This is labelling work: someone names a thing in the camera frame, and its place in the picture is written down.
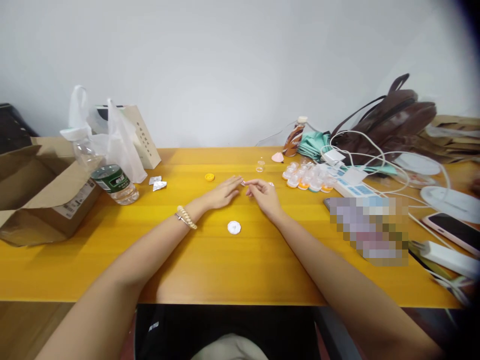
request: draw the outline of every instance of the wrist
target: wrist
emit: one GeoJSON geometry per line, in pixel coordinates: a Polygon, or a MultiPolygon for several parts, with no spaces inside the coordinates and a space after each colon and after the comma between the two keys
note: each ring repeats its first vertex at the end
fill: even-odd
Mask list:
{"type": "Polygon", "coordinates": [[[281,222],[285,220],[285,218],[288,218],[289,216],[287,213],[282,209],[274,210],[271,212],[265,213],[265,215],[270,219],[270,221],[274,224],[281,222]]]}
{"type": "Polygon", "coordinates": [[[185,206],[185,210],[190,215],[190,218],[196,222],[202,217],[203,214],[210,210],[210,208],[205,201],[202,201],[201,198],[196,198],[185,206]]]}

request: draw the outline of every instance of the black pants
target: black pants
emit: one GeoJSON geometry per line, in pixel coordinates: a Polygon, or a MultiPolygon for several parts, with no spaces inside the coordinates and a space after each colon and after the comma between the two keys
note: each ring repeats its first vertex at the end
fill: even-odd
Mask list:
{"type": "Polygon", "coordinates": [[[227,334],[254,342],[269,360],[320,360],[311,308],[139,304],[137,360],[190,360],[227,334]]]}

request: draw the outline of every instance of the aluminum foil packet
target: aluminum foil packet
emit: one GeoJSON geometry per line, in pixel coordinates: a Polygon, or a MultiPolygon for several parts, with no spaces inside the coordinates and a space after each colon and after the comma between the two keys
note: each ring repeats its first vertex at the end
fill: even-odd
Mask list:
{"type": "Polygon", "coordinates": [[[167,186],[167,182],[166,181],[155,181],[153,183],[153,191],[157,191],[157,190],[160,190],[160,189],[163,189],[164,187],[167,186]]]}
{"type": "Polygon", "coordinates": [[[157,181],[162,181],[161,176],[152,176],[150,180],[148,181],[148,185],[153,185],[157,181]]]}

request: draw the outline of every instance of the bracelet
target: bracelet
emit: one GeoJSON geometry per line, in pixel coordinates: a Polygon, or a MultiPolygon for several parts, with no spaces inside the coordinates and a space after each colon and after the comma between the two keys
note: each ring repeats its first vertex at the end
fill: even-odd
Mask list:
{"type": "Polygon", "coordinates": [[[189,228],[196,230],[197,225],[195,225],[192,219],[190,219],[189,213],[183,208],[183,206],[179,205],[176,209],[180,213],[180,215],[178,215],[177,213],[175,214],[178,220],[182,220],[185,224],[188,225],[189,228]]]}

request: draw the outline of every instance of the white wall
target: white wall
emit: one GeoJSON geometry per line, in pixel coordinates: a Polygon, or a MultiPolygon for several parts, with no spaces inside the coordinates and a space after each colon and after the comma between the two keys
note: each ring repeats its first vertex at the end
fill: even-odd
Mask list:
{"type": "Polygon", "coordinates": [[[137,104],[158,147],[252,146],[298,115],[332,130],[411,72],[442,113],[480,116],[477,59],[451,13],[434,0],[2,0],[0,102],[57,135],[82,84],[95,104],[137,104]]]}

